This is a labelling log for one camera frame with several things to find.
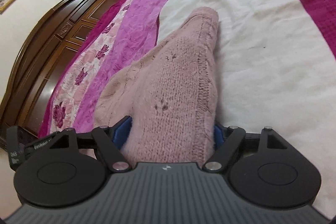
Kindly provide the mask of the pink knitted sweater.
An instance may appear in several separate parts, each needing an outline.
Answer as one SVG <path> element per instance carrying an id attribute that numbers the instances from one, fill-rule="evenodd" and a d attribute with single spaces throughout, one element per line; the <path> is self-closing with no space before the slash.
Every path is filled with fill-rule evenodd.
<path id="1" fill-rule="evenodd" d="M 214 151 L 218 101 L 214 49 L 218 13 L 195 9 L 141 59 L 117 72 L 94 110 L 94 125 L 132 125 L 121 152 L 128 162 L 197 162 Z"/>

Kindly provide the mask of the purple pink white bedspread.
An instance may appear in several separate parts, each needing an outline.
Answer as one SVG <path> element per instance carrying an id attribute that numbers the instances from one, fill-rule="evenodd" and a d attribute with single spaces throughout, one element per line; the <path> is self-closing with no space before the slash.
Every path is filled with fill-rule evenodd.
<path id="1" fill-rule="evenodd" d="M 335 0 L 120 0 L 91 31 L 48 102 L 44 137 L 94 127 L 109 80 L 197 8 L 218 13 L 215 121 L 272 126 L 319 170 L 315 207 L 335 215 Z"/>

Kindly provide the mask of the dark wooden headboard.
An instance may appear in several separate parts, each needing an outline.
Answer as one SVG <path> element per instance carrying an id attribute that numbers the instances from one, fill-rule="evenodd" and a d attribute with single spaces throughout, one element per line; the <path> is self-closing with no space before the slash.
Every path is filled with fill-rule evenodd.
<path id="1" fill-rule="evenodd" d="M 62 0 L 37 23 L 15 60 L 1 102 L 1 148 L 6 130 L 21 126 L 33 141 L 66 66 L 103 14 L 119 0 Z"/>

